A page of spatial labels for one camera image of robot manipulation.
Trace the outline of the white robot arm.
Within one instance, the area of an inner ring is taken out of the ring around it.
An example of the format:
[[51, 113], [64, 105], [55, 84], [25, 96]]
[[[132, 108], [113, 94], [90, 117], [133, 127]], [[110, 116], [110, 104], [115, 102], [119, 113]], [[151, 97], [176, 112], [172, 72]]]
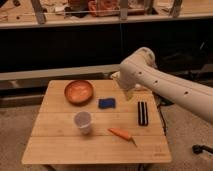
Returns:
[[213, 88], [161, 72], [155, 66], [153, 51], [139, 48], [120, 63], [119, 86], [131, 90], [141, 84], [213, 124]]

